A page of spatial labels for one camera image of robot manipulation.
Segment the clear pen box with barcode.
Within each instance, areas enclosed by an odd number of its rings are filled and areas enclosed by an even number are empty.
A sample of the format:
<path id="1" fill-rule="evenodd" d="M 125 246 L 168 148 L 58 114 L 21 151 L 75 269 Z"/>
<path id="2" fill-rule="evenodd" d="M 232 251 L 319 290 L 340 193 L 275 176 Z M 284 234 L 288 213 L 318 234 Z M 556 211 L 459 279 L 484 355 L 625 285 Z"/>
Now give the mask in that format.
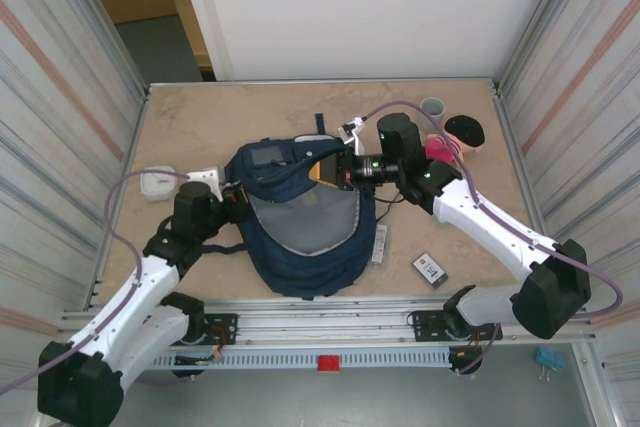
<path id="1" fill-rule="evenodd" d="M 384 224 L 376 226 L 371 263 L 380 266 L 384 262 L 388 227 Z"/>

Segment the translucent corrugated enclosure panel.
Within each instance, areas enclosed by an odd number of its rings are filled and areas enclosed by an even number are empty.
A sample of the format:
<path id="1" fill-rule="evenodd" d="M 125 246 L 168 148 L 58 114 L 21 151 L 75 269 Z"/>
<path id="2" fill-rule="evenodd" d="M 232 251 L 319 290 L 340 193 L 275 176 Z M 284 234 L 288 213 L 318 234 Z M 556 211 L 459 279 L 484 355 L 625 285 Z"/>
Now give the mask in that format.
<path id="1" fill-rule="evenodd" d="M 542 0 L 499 88 L 544 225 L 620 287 L 605 369 L 640 380 L 640 0 Z"/>
<path id="2" fill-rule="evenodd" d="M 145 101 L 99 0 L 0 0 L 0 393 L 88 300 Z"/>

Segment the aluminium mounting rail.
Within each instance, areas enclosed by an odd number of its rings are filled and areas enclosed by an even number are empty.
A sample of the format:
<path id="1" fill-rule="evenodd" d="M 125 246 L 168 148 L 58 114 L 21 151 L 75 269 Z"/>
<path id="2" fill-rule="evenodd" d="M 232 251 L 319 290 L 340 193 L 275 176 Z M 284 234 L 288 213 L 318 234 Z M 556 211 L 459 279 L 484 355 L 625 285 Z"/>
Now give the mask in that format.
<path id="1" fill-rule="evenodd" d="M 440 295 L 210 301 L 207 314 L 236 314 L 236 345 L 246 348 L 395 347 L 413 344 L 408 316 L 436 310 Z"/>

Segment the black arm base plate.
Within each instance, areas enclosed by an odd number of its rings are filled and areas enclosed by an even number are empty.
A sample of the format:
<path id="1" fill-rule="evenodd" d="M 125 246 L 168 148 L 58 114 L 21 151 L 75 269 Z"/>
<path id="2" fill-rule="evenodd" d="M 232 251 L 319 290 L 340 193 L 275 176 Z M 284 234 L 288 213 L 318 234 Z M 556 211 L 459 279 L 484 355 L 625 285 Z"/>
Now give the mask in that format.
<path id="1" fill-rule="evenodd" d="M 495 324 L 472 326 L 453 309 L 416 310 L 408 315 L 407 323 L 417 342 L 488 341 L 497 328 Z M 498 327 L 495 339 L 502 338 L 502 328 Z"/>
<path id="2" fill-rule="evenodd" d="M 158 348 L 234 345 L 238 333 L 236 314 L 188 316 L 176 310 L 157 310 L 143 323 L 140 334 Z"/>

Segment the blue binder clip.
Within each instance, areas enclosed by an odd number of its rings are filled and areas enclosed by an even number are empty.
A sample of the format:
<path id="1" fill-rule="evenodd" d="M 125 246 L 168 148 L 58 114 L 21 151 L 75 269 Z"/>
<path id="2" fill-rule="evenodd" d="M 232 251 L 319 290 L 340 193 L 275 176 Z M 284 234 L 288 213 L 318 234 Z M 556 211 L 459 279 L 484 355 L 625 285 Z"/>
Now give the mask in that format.
<path id="1" fill-rule="evenodd" d="M 566 362 L 563 355 L 540 346 L 536 351 L 535 361 L 541 366 L 541 381 L 549 382 L 552 372 L 562 371 L 566 368 Z"/>

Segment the navy blue student backpack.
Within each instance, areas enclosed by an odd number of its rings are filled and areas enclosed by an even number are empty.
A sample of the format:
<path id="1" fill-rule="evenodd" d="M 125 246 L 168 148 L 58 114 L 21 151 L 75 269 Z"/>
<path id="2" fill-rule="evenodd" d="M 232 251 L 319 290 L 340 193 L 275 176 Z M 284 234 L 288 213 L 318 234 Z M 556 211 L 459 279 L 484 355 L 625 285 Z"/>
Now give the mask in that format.
<path id="1" fill-rule="evenodd" d="M 246 252 L 275 293 L 312 300 L 351 286 L 371 259 L 377 228 L 369 190 L 343 191 L 313 181 L 313 165 L 343 152 L 325 130 L 289 139 L 262 139 L 241 146 L 224 168 L 225 191 L 241 190 L 248 208 L 237 224 L 242 241 L 210 244 L 207 254 Z"/>

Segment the plush doll with black hair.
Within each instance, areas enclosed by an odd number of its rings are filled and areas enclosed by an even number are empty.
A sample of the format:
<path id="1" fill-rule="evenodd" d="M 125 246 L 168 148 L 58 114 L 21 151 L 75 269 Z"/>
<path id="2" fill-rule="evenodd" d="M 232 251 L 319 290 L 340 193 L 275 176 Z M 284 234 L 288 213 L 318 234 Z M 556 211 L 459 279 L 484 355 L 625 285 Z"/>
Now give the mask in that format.
<path id="1" fill-rule="evenodd" d="M 485 145 L 485 132 L 478 120 L 466 115 L 449 118 L 443 127 L 444 134 L 430 134 L 425 143 L 428 158 L 456 163 L 468 153 L 479 153 Z"/>

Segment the grey plastic cup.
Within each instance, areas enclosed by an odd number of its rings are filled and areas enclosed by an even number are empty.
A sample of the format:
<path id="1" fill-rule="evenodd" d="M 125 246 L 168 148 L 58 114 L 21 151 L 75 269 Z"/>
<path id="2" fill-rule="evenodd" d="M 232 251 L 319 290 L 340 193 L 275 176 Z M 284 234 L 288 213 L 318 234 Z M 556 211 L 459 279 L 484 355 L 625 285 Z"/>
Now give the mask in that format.
<path id="1" fill-rule="evenodd" d="M 435 123 L 440 125 L 446 111 L 445 103 L 435 97 L 425 98 L 420 104 L 421 110 L 428 114 Z"/>

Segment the black card box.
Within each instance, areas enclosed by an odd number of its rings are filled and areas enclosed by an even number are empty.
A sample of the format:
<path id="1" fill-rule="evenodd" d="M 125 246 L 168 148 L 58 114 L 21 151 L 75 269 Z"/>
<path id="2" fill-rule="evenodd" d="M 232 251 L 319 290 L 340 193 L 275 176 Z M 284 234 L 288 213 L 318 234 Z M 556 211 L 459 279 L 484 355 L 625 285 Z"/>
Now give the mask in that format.
<path id="1" fill-rule="evenodd" d="M 433 289 L 439 289 L 448 279 L 448 274 L 427 253 L 412 262 L 413 267 Z"/>

